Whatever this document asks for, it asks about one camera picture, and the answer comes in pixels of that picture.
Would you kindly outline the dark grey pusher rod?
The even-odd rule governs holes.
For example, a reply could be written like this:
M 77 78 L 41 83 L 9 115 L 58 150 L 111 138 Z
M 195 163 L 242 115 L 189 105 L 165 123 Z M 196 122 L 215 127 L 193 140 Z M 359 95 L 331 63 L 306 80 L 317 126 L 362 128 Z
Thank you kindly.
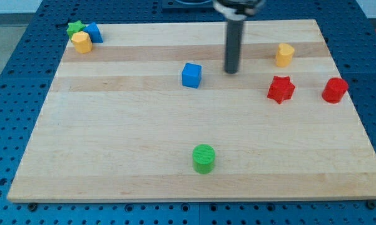
M 244 21 L 227 20 L 224 71 L 228 74 L 235 74 L 239 70 L 243 30 Z

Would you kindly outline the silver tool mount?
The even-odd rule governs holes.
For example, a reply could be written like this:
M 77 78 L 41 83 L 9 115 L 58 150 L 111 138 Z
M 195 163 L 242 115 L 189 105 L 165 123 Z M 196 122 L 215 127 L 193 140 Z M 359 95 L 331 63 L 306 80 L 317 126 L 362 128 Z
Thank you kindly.
M 257 14 L 266 0 L 213 0 L 213 7 L 226 19 L 243 21 Z

